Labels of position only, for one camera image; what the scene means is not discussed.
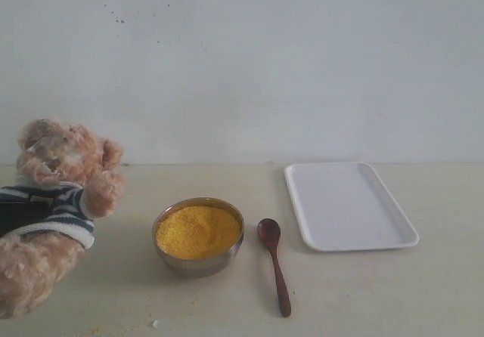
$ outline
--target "white wall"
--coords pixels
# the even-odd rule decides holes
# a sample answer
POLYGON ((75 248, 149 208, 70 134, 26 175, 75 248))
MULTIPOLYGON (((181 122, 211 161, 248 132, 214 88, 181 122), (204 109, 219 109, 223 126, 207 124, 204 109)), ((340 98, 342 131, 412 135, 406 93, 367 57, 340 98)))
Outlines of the white wall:
POLYGON ((0 163, 48 116, 116 138, 130 163, 484 161, 483 11, 0 0, 0 163))

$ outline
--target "metal bowl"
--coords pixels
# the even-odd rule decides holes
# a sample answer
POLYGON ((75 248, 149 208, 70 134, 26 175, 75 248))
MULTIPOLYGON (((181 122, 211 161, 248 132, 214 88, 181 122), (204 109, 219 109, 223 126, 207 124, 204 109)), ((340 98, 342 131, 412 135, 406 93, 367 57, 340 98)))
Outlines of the metal bowl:
POLYGON ((157 217, 153 224, 152 237, 157 254, 176 274, 182 277, 208 277, 209 275, 222 271, 230 264, 232 260, 234 260, 242 241, 244 241, 244 219, 242 218, 242 214, 239 212, 239 210, 237 210, 230 203, 227 203, 221 199, 213 199, 210 197, 186 199, 176 203, 175 205, 171 205, 169 208, 163 211, 160 216, 157 217), (204 259, 180 259, 163 251, 157 243, 156 233, 158 226, 174 212, 189 206, 211 206, 230 213, 237 220, 240 226, 240 235, 237 239, 237 242, 230 249, 204 259))

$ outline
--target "spoon handle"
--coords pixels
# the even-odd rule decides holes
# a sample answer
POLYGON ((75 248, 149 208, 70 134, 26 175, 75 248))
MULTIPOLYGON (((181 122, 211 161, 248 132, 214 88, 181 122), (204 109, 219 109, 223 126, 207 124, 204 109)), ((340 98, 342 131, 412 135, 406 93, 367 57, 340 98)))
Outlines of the spoon handle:
POLYGON ((279 266, 279 260, 275 250, 271 250, 271 256, 274 264, 275 285, 278 290, 279 309, 281 310, 282 317, 289 317, 291 314, 289 293, 287 292, 286 282, 282 276, 281 267, 279 266))

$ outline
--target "wooden spoon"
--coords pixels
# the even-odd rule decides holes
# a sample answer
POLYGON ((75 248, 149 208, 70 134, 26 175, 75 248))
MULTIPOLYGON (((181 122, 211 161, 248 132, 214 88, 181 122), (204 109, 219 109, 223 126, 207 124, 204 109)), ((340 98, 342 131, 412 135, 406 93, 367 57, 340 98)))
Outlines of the wooden spoon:
POLYGON ((291 313, 289 293, 287 293, 286 282, 284 282, 278 261, 278 244, 281 238, 281 228, 275 220, 265 218, 259 222, 257 233, 259 239, 271 253, 272 262, 274 263, 275 285, 278 290, 279 309, 281 309, 282 317, 289 317, 291 313))

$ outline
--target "white tray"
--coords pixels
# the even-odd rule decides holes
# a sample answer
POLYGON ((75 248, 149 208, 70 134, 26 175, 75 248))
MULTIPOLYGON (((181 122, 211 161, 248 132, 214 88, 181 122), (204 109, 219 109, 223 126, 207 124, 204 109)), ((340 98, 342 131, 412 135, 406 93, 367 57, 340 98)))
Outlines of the white tray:
POLYGON ((417 245, 417 231, 370 165, 300 164, 284 174, 302 238, 311 248, 342 252, 417 245))

